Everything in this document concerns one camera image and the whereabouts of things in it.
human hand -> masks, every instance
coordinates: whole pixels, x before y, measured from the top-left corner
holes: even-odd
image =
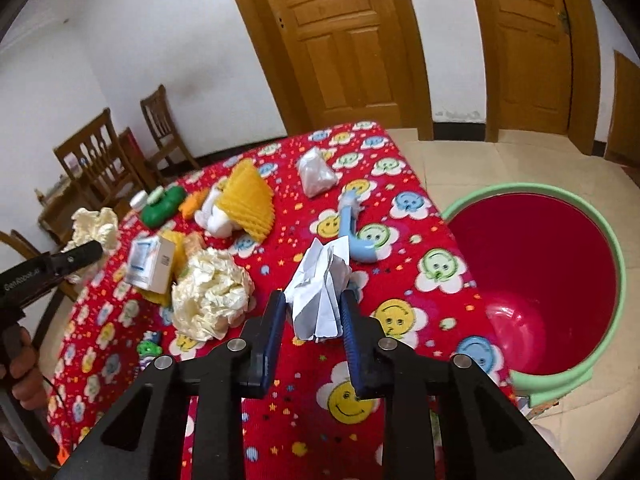
[[[47,393],[42,384],[43,378],[38,368],[38,353],[31,346],[31,337],[25,328],[20,330],[22,351],[17,358],[11,361],[9,373],[15,379],[20,379],[14,384],[12,394],[20,401],[26,410],[36,410],[47,405]],[[6,375],[6,369],[0,365],[0,380]]]

black cable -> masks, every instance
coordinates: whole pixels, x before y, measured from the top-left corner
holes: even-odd
[[[69,432],[71,434],[69,437],[69,440],[71,442],[71,449],[69,449],[68,452],[72,452],[74,450],[74,427],[71,424],[71,418],[69,417],[69,412],[66,408],[65,399],[62,398],[62,395],[60,395],[60,391],[58,390],[58,388],[51,381],[49,381],[49,379],[47,379],[45,376],[42,376],[42,378],[49,386],[51,386],[53,391],[56,393],[56,397],[60,400],[60,404],[62,405],[62,412],[65,414],[65,420],[67,425],[69,426]]]

metal screw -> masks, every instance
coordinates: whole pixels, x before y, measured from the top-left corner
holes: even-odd
[[[174,360],[171,359],[168,355],[161,355],[160,357],[156,358],[156,360],[154,361],[154,366],[158,370],[165,370],[166,368],[171,366],[173,362]]]
[[[232,352],[239,352],[241,350],[244,350],[244,348],[246,347],[246,341],[237,337],[229,341],[226,344],[226,347],[229,348],[229,350],[231,350]]]
[[[378,346],[383,350],[395,350],[398,348],[398,341],[392,337],[383,337],[378,341]]]
[[[455,354],[453,356],[453,364],[458,368],[469,368],[471,366],[471,357],[465,354]]]

white box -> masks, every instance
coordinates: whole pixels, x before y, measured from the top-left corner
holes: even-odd
[[[161,236],[133,240],[124,281],[164,294],[169,286],[174,253],[175,244]]]

door frame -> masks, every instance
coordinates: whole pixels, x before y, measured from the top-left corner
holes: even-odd
[[[411,0],[393,0],[412,75],[420,140],[433,139],[431,98],[422,40]],[[236,0],[288,136],[313,129],[289,54],[267,0]]]
[[[486,80],[484,140],[498,141],[500,121],[500,64],[492,1],[475,0],[480,22]],[[600,107],[600,44],[591,0],[564,0],[571,30],[572,92],[567,137],[591,155]]]

